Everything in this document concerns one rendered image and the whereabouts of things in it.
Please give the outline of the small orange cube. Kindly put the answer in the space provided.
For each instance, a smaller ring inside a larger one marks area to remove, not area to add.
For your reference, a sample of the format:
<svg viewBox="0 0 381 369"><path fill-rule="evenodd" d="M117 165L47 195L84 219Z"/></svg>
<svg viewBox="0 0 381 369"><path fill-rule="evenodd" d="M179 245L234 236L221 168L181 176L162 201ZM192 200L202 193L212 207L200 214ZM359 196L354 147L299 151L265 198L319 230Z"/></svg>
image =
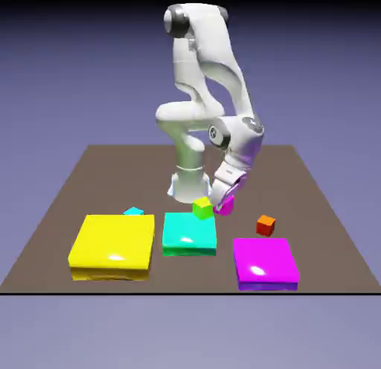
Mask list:
<svg viewBox="0 0 381 369"><path fill-rule="evenodd" d="M276 218L262 214L257 220L256 232L259 235L270 237L275 230Z"/></svg>

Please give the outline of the small green cube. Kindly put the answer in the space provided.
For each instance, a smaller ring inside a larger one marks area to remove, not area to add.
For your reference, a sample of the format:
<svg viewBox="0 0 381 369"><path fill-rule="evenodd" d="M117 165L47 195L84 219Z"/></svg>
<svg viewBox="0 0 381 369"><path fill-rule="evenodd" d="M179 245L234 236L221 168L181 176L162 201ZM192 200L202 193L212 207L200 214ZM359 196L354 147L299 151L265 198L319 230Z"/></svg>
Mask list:
<svg viewBox="0 0 381 369"><path fill-rule="evenodd" d="M201 220L214 216L213 205L207 196L196 199L193 202L192 212L194 216Z"/></svg>

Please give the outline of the small magenta cube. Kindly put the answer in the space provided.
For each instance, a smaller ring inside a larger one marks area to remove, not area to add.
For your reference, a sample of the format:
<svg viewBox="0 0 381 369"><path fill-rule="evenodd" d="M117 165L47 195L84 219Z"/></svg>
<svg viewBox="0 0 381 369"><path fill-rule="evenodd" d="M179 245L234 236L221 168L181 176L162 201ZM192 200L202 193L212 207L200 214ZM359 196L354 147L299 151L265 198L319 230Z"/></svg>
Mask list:
<svg viewBox="0 0 381 369"><path fill-rule="evenodd" d="M219 206L213 206L213 212L217 215L228 216L234 210L234 195L227 196Z"/></svg>

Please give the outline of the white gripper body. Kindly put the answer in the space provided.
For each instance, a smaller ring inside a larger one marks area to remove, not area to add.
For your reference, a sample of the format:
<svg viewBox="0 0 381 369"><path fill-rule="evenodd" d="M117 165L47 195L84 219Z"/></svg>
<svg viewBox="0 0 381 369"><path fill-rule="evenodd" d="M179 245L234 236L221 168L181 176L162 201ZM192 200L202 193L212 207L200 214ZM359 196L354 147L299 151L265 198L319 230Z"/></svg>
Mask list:
<svg viewBox="0 0 381 369"><path fill-rule="evenodd" d="M215 179L211 186L211 192L209 195L210 203L214 207L221 207L229 196L233 196L237 192L240 186L240 182L227 184L219 179Z"/></svg>

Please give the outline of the large cyan box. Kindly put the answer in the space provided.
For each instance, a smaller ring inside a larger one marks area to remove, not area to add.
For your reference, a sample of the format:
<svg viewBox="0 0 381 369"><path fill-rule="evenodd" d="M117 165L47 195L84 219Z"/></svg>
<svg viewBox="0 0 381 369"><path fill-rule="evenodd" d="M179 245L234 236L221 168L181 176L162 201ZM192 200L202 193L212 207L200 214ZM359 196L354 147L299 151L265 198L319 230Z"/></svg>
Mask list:
<svg viewBox="0 0 381 369"><path fill-rule="evenodd" d="M167 212L161 245L164 256L215 256L215 218L199 219L193 213Z"/></svg>

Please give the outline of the large magenta box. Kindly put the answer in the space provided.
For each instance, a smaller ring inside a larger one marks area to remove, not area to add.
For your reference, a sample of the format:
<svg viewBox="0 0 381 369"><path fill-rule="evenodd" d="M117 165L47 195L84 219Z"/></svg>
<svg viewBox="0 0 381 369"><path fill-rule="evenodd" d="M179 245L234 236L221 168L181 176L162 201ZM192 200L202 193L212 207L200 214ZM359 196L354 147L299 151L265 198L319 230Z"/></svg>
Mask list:
<svg viewBox="0 0 381 369"><path fill-rule="evenodd" d="M233 254L239 290L298 288L298 267L287 239L235 238Z"/></svg>

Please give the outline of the large yellow box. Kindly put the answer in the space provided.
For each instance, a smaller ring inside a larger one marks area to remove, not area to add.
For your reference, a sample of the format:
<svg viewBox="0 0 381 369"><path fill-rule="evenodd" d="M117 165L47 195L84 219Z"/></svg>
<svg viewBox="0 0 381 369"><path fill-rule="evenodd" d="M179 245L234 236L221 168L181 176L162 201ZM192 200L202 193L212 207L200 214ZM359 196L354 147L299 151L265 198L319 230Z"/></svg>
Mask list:
<svg viewBox="0 0 381 369"><path fill-rule="evenodd" d="M153 215L88 215L68 255L72 280L147 280Z"/></svg>

